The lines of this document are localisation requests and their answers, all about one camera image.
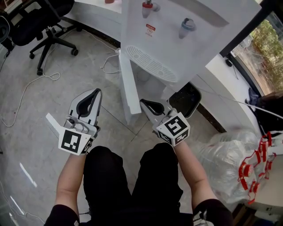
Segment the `person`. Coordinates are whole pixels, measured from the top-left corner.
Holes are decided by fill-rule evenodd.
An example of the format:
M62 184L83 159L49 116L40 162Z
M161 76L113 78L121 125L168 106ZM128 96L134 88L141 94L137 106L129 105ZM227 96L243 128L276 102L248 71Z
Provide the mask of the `person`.
M191 187L193 214L179 211L183 191L178 186L178 163ZM157 144L144 153L140 165L131 195L120 156L101 146L85 156L71 154L45 225L232 225L231 212L212 192L203 167L184 141L174 149L167 143ZM83 176L91 215L87 223L80 223L77 207Z

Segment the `drip tray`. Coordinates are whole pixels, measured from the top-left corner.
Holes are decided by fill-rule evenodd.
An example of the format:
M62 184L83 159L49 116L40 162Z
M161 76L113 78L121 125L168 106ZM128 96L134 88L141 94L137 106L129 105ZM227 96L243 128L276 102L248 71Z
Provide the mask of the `drip tray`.
M127 46L126 49L132 61L149 74L167 82L178 82L176 75L171 70L166 68L162 63L153 59L150 55L132 45Z
M185 118L189 118L198 107L201 99L200 91L193 84L188 83L169 98L169 104L181 112Z

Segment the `black sleeve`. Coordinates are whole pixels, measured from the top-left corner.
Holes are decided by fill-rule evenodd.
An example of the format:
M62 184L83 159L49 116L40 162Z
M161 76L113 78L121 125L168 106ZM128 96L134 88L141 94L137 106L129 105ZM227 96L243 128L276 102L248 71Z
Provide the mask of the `black sleeve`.
M205 221L214 226L232 226L233 217L231 212L216 199L201 202L193 211L194 225L202 225Z
M45 226L79 226L80 220L71 208L64 205L55 205Z

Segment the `plastic bag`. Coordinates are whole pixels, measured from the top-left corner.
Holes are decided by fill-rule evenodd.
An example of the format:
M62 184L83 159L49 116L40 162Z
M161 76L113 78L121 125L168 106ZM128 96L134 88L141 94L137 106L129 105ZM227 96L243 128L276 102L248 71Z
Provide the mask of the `plastic bag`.
M239 202L243 199L249 199L249 190L252 186L252 183L256 181L256 176L254 173L251 174L251 176L246 178L246 182L248 185L248 190L245 190L241 183L238 183L238 185L233 189L230 195L227 195L225 192L220 192L217 189L212 189L215 195L219 200L226 203L235 203Z
M244 145L240 141L232 140L198 145L193 151L204 167L212 189L224 193L223 196L232 196L235 188L241 184L238 181L239 167L247 157Z
M216 134L211 138L209 143L226 142L232 140L241 141L247 152L253 152L254 150L258 149L260 137L250 130L236 130L232 132Z

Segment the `white cable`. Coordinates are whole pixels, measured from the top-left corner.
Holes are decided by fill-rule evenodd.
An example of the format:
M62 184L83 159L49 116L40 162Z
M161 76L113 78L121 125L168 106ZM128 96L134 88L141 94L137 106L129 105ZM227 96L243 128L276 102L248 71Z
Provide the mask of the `white cable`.
M70 34L71 31L69 31L69 32L63 37L63 39L66 38L66 37ZM7 125L7 124L4 122L4 120L3 120L3 118L2 118L2 115L0 115L0 118L1 118L2 122L4 123L4 125L5 125L6 127L12 127L12 126L15 124L16 118L17 118L17 115L18 115L18 112L19 112L19 109L20 109L21 104L22 104L23 96L24 96L24 94L25 94L25 92L26 92L26 90L27 90L27 87L28 87L30 84L32 84L33 82L35 82L36 80L41 79L41 78L49 78L49 79L51 79L51 80L53 80L53 81L57 81L57 80L61 77L61 74L60 74L59 72L56 72L56 73L54 73L54 74L52 74L52 75L45 75L45 74L44 74L44 69L45 69L45 66L46 66L47 59L48 59L49 55L56 49L57 46L58 46L58 44L56 44L55 47L54 47L54 48L49 52L49 54L46 56L46 59L45 59L45 62L44 62L44 66L43 66L43 70L42 70L42 76L38 77L37 79L32 80L30 83L28 83L28 84L26 85L26 87L25 87L25 89L24 89L24 91L23 91L22 97L21 97L21 99L20 99L20 101L19 101L19 106L18 106L18 109L17 109L17 111L16 111L16 114L15 114L15 118L14 118L13 123L12 123L11 125Z
M118 48L118 49L114 49L114 48L112 48L112 47L106 45L103 41L99 40L97 37L95 37L93 34L89 33L88 31L86 31L86 30L83 30L83 31L85 31L86 33L90 34L95 40L101 42L103 45L105 45L105 46L108 47L109 49L112 49L112 50L114 50L115 52L119 49L119 48ZM106 72L106 71L104 70L105 64L107 63L108 59L111 58L111 57L115 57L115 56L119 56L119 54L115 54L115 55L113 55L113 56L109 56L109 57L105 60L103 66L100 67L101 69L103 69L103 72L104 72L105 74L116 74L116 73L119 73L119 72L120 72L120 70L117 70L117 71L115 71L115 72Z
M103 41L101 41L101 40L99 40L97 37L95 37L92 33L89 33L89 32L86 31L86 30L83 30L83 31L85 31L86 33L90 34L95 40L101 42L103 45L105 45L105 46L108 47L109 49L112 49L113 51L116 51L116 49L114 49L114 48L112 48L112 47L106 45Z
M109 58L115 57L115 56L119 56L119 54L115 54L115 55L113 55L113 56L109 56L109 57L107 57L107 59L105 60L103 66L101 67L104 73L106 73L106 74L115 74L115 73L119 73L119 72L120 72L120 70L117 70L117 71L115 71L115 72L106 72L106 71L104 70L104 67L105 67L105 64L107 63L107 60L108 60Z
M38 218L43 224L45 224L45 222L44 222L40 217L38 217L37 215L33 215L33 214L29 213L29 212L25 212L24 215L18 214L18 212L10 205L9 200L8 200L7 197L5 196L4 188L3 188L3 185L2 185L2 182L1 182L1 181L0 181L0 185L1 185L1 188L2 188L1 191L2 191L3 197L4 197L4 199L6 200L8 206L10 207L11 212L12 212L15 216L16 216L16 214L17 214L19 217L27 218L27 215L29 214L30 216L33 216L33 217Z
M212 93L212 92L209 92L209 91L203 90L203 89L198 88L198 87L197 87L197 89L202 90L202 91L204 91L204 92L206 92L206 93L209 93L209 94L217 95L217 96L222 97L222 98L225 98L225 99L227 99L227 100L231 100L231 101L234 101L234 102L238 102L238 103L240 103L240 104L243 104L243 105L247 105L247 106L250 106L250 107L256 108L256 109L258 109L258 110L261 110L261 111L267 112L267 113L269 113L269 114L271 114L271 115L274 115L274 116L276 116L276 117L278 117L278 118L280 118L280 119L283 119L283 117L282 117L282 116L280 116L280 115L278 115L278 114L275 114L275 113L273 113L273 112L271 112L271 111L267 111L267 110L265 110L265 109L262 109L262 108L256 107L256 106L254 106L254 105L250 105L250 104L246 104L246 103L243 103L243 102L240 102L240 101L236 101L236 100L234 100L234 99L230 99L230 98L228 98L228 97L224 97L224 96L222 96L222 95L220 95L220 94Z

